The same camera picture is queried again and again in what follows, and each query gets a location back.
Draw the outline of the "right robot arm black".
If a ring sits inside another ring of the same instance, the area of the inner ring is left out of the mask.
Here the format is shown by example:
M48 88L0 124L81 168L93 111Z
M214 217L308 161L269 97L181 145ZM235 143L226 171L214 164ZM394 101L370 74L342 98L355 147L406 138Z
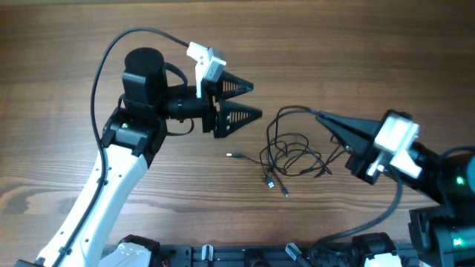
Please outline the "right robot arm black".
M474 265L474 147L437 154L417 142L419 125L407 113L388 110L380 121L320 112L317 120L343 145L354 177L374 185L381 174L396 182L396 197L379 217L316 241L309 258L317 266ZM410 243L387 234L365 234L395 210L407 186L436 204L409 212Z

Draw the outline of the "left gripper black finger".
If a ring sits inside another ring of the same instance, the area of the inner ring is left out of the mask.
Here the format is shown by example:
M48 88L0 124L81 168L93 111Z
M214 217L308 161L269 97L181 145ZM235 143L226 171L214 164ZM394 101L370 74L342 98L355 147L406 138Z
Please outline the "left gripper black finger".
M227 71L223 71L217 81L218 99L231 99L253 90L253 83L239 78Z
M228 100L219 101L214 127L214 138L225 138L249 123L260 119L263 111Z

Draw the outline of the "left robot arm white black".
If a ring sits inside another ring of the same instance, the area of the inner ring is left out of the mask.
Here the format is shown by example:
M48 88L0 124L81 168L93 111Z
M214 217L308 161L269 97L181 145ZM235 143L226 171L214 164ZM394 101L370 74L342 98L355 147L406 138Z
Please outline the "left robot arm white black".
M157 241L129 235L105 254L111 229L166 137L168 119L201 119L203 131L224 138L259 119L260 109L236 103L253 84L225 71L220 51L193 44L196 82L170 86L180 70L158 50L141 47L125 57L124 92L106 122L88 181L36 266L165 266Z

